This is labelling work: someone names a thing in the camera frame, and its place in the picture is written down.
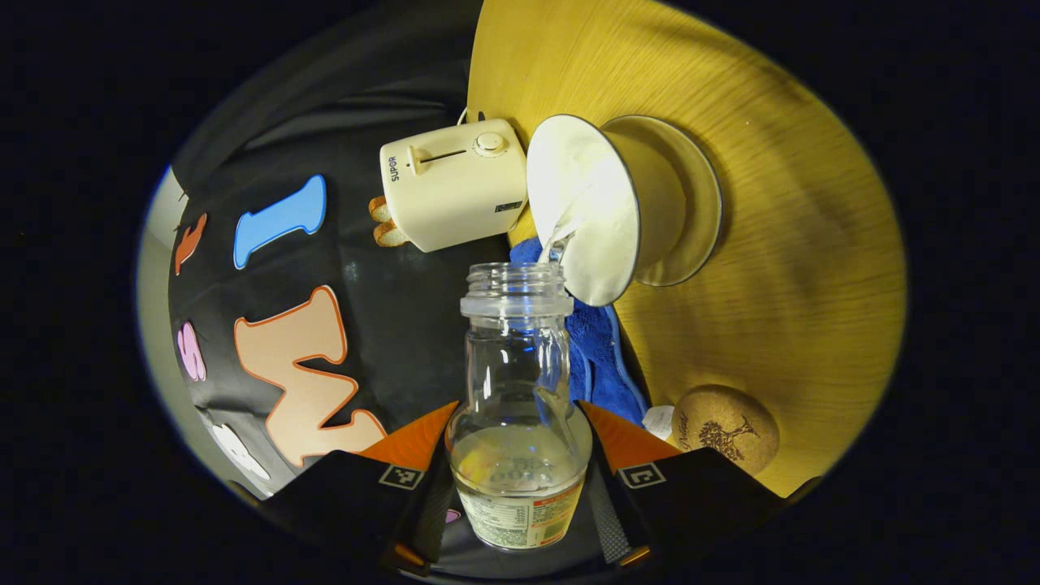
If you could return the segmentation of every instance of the white toaster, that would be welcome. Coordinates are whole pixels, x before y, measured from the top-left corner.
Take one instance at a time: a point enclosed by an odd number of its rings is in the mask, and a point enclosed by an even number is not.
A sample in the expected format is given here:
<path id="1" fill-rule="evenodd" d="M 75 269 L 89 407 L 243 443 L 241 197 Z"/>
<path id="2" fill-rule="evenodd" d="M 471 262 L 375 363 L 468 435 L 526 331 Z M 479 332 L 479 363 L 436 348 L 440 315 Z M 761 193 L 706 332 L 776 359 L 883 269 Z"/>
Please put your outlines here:
<path id="1" fill-rule="evenodd" d="M 504 233 L 527 202 L 527 159 L 504 120 L 384 145 L 380 164 L 387 210 L 423 252 Z"/>

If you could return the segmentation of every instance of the glass bottle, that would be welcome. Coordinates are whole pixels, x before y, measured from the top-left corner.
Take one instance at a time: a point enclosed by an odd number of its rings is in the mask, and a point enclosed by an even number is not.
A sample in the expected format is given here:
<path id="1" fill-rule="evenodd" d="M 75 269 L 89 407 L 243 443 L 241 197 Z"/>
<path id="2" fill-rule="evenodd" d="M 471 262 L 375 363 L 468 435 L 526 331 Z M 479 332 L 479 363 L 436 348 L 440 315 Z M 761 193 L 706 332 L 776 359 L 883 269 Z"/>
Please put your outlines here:
<path id="1" fill-rule="evenodd" d="M 445 435 L 456 487 L 485 543 L 547 546 L 567 534 L 592 453 L 568 386 L 574 301 L 555 262 L 476 264 L 467 280 L 468 402 Z"/>

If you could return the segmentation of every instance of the toaster brand logo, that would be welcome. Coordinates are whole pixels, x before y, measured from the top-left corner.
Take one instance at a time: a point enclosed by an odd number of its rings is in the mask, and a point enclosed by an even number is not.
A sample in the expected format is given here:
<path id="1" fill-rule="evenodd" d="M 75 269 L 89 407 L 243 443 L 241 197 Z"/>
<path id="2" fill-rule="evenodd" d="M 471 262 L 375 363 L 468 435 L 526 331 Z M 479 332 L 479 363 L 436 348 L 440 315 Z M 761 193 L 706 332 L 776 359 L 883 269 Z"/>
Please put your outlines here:
<path id="1" fill-rule="evenodd" d="M 391 156 L 390 160 L 387 161 L 390 164 L 390 180 L 396 181 L 400 177 L 397 176 L 397 157 Z"/>

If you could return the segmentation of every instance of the toast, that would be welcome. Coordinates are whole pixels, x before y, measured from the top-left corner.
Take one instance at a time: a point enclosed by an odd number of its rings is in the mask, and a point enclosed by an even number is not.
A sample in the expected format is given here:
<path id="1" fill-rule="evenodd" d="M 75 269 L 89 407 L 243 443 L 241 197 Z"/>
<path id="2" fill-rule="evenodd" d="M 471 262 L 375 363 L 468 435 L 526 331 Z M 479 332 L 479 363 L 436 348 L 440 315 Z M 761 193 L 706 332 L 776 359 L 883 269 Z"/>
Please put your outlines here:
<path id="1" fill-rule="evenodd" d="M 376 222 L 380 222 L 380 225 L 375 226 L 375 229 L 372 230 L 372 237 L 375 238 L 375 244 L 383 248 L 395 248 L 408 244 L 408 236 L 400 231 L 397 224 L 393 223 L 393 218 L 390 217 L 390 209 L 387 207 L 387 198 L 376 197 L 369 201 L 368 214 Z"/>

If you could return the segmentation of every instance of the wooden table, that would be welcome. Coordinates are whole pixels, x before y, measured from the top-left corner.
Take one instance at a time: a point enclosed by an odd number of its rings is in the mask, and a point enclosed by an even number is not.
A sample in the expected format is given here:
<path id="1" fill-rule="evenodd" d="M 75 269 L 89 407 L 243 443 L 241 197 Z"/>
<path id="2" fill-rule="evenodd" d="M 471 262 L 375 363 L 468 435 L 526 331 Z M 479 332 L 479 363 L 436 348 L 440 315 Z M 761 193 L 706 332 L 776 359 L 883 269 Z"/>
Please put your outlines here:
<path id="1" fill-rule="evenodd" d="M 524 147 L 556 113 L 679 126 L 724 190 L 719 247 L 672 287 L 615 304 L 654 404 L 721 383 L 773 413 L 780 450 L 756 478 L 780 495 L 825 474 L 883 398 L 906 317 L 892 203 L 855 137 L 789 74 L 725 32 L 649 0 L 487 0 L 469 120 Z M 527 211 L 510 233 L 535 235 Z"/>

